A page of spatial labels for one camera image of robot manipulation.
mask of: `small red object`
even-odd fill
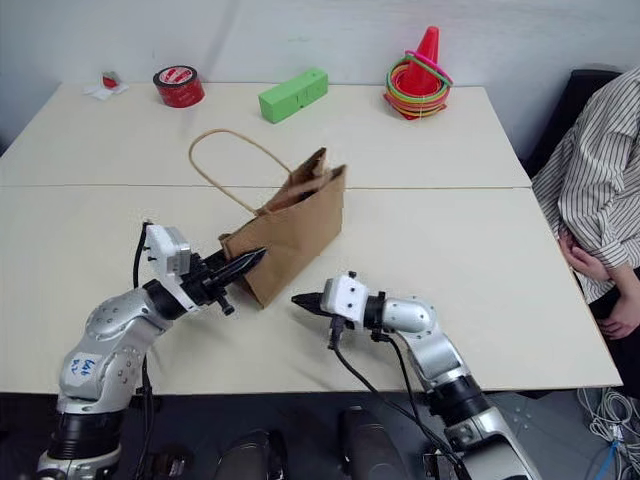
[[[113,78],[102,77],[102,84],[106,88],[116,88],[118,86],[118,82],[116,82]]]
[[[429,27],[422,37],[417,52],[427,57],[433,63],[438,63],[438,40],[440,30],[438,27]],[[409,62],[407,72],[402,76],[398,85],[403,92],[410,95],[431,95],[435,93],[438,79],[414,62]]]

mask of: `striped shirt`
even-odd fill
[[[533,191],[556,238],[568,228],[605,267],[640,266],[640,67],[589,100]],[[613,286],[576,272],[587,303]]]

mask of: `hand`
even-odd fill
[[[565,260],[577,272],[599,282],[610,280],[609,272],[607,272],[602,262],[580,248],[571,233],[560,233],[558,243]]]
[[[610,340],[630,335],[640,325],[640,296],[622,295],[607,320],[599,320],[600,330]]]

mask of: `paper bag handle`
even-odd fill
[[[211,178],[204,170],[202,170],[202,168],[200,168],[198,166],[198,164],[196,164],[196,162],[193,160],[193,149],[194,147],[204,138],[208,137],[209,135],[213,135],[215,133],[229,133],[235,137],[238,137],[241,140],[244,140],[247,143],[250,143],[251,145],[253,145],[256,148],[259,148],[260,150],[262,150],[264,153],[266,153],[267,155],[269,155],[271,158],[273,158],[276,163],[278,165],[280,165],[282,168],[284,168],[287,173],[291,174],[291,169],[289,167],[287,167],[278,157],[276,157],[273,153],[271,153],[269,150],[267,150],[266,148],[264,148],[262,145],[260,145],[259,143],[251,140],[249,137],[246,137],[244,135],[242,135],[241,133],[238,132],[234,132],[233,130],[229,130],[226,128],[214,128],[213,130],[207,130],[206,132],[198,135],[193,142],[191,142],[191,145],[189,146],[189,163],[191,163],[191,166],[193,168],[196,169],[196,171],[200,174],[200,176],[202,176],[202,178],[204,178],[207,182],[209,182],[211,185],[213,185],[214,187],[216,187],[218,190],[220,190],[222,193],[224,193],[227,197],[229,197],[231,200],[233,200],[234,202],[236,202],[237,204],[239,204],[240,206],[244,207],[245,209],[247,209],[249,212],[251,212],[253,215],[258,216],[258,214],[260,213],[258,210],[254,209],[253,207],[251,207],[250,205],[246,204],[245,202],[243,202],[242,200],[240,200],[238,197],[236,197],[233,193],[231,193],[229,190],[227,190],[225,187],[223,187],[222,185],[220,185],[218,182],[216,182],[213,178]]]

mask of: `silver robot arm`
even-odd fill
[[[312,313],[339,316],[354,330],[398,334],[427,394],[434,415],[442,417],[445,436],[464,454],[473,480],[527,479],[540,475],[496,407],[471,376],[451,340],[442,331],[432,305],[411,297],[370,296],[355,273],[327,280],[322,294],[294,297]]]
[[[247,252],[230,262],[222,252],[201,259],[173,227],[149,225],[145,234],[144,250],[159,279],[105,301],[89,316],[82,339],[64,359],[58,424],[40,457],[40,479],[113,475],[124,412],[151,345],[174,320],[200,306],[218,302],[223,313],[232,313],[225,287],[266,252]]]

